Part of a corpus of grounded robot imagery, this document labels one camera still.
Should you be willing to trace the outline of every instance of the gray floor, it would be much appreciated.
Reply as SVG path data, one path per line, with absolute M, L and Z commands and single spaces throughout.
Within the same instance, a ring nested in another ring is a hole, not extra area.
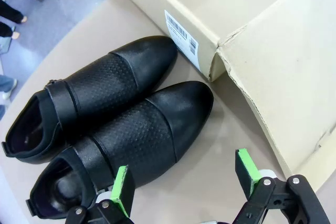
M 12 99 L 37 66 L 57 43 L 86 15 L 104 0 L 8 0 L 28 16 L 28 22 L 17 25 L 21 33 L 12 40 L 9 52 L 0 55 L 4 74 L 18 79 Z

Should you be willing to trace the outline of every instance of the black leather shoe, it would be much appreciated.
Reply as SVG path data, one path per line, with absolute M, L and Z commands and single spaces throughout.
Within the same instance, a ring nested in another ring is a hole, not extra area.
M 28 163 L 50 160 L 66 147 L 65 137 L 110 120 L 148 94 L 176 56 L 169 37 L 146 37 L 52 81 L 31 97 L 10 128 L 2 143 L 6 156 Z
M 129 108 L 50 162 L 27 200 L 31 214 L 58 219 L 73 206 L 91 206 L 122 165 L 129 166 L 137 187 L 158 178 L 194 142 L 212 105 L 208 86 L 190 81 Z

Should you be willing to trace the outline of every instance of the metal bolt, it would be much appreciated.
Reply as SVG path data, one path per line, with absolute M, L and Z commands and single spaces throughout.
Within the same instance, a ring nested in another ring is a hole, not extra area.
M 269 179 L 264 180 L 264 185 L 269 186 L 271 184 L 271 181 Z
M 300 180 L 299 180 L 298 178 L 294 178 L 294 179 L 293 179 L 293 183 L 294 183 L 294 184 L 298 184 L 298 183 L 300 183 Z
M 103 207 L 103 208 L 108 208 L 109 207 L 109 203 L 108 203 L 108 201 L 104 201 L 102 204 L 101 204 L 101 206 Z
M 83 210 L 79 207 L 76 209 L 76 214 L 80 215 L 83 212 Z

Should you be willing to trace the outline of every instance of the cardboard box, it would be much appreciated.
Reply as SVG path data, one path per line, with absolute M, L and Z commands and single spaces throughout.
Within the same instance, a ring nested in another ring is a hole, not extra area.
M 287 177 L 325 182 L 336 168 L 333 0 L 133 1 L 208 80 L 228 71 Z

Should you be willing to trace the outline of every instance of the white label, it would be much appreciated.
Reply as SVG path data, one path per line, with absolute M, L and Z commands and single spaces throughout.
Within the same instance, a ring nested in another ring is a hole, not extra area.
M 198 42 L 184 29 L 183 26 L 180 25 L 179 22 L 173 18 L 166 10 L 164 10 L 166 16 L 166 23 L 172 37 L 173 41 L 179 48 L 179 50 L 187 56 L 187 58 L 194 64 L 195 67 L 200 69 L 200 65 L 198 64 Z

